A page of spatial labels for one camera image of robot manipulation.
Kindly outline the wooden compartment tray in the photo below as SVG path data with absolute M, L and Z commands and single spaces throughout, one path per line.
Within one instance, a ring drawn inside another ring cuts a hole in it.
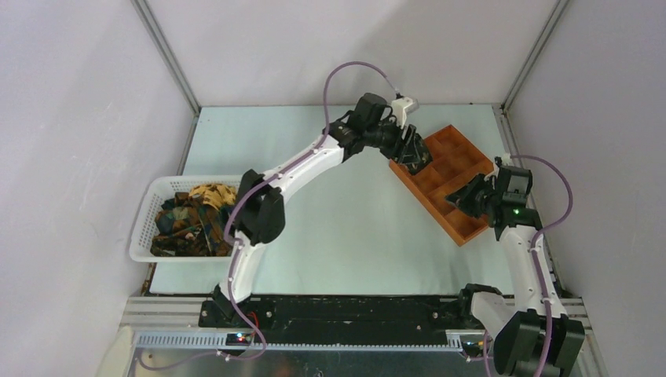
M 430 135 L 425 143 L 434 161 L 418 174 L 410 175 L 393 161 L 390 169 L 449 237 L 463 246 L 488 228 L 486 216 L 469 217 L 445 197 L 478 174 L 490 174 L 492 162 L 452 125 Z

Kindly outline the black gold floral tie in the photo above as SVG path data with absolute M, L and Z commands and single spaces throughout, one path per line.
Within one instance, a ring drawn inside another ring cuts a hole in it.
M 422 157 L 406 163 L 404 167 L 411 176 L 414 176 L 423 171 L 431 162 L 431 157 Z

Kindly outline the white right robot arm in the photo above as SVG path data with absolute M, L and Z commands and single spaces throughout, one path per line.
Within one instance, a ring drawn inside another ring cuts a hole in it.
M 508 262 L 514 291 L 509 306 L 494 287 L 468 284 L 456 316 L 466 328 L 484 326 L 492 362 L 505 376 L 568 376 L 585 340 L 582 323 L 567 313 L 547 267 L 543 224 L 527 206 L 532 173 L 502 165 L 477 174 L 446 200 L 472 218 L 486 217 Z

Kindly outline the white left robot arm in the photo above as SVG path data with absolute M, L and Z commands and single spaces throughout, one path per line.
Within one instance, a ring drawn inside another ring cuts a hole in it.
M 251 296 L 265 248 L 285 228 L 285 207 L 298 190 L 365 148 L 377 149 L 411 175 L 432 162 L 423 138 L 408 123 L 408 115 L 418 108 L 417 100 L 401 94 L 387 102 L 366 93 L 354 109 L 328 120 L 321 136 L 304 151 L 271 170 L 248 170 L 242 176 L 225 226 L 225 240 L 233 249 L 228 276 L 218 285 L 226 298 L 218 307 L 222 321 L 239 327 L 247 320 L 248 306 L 243 301 Z

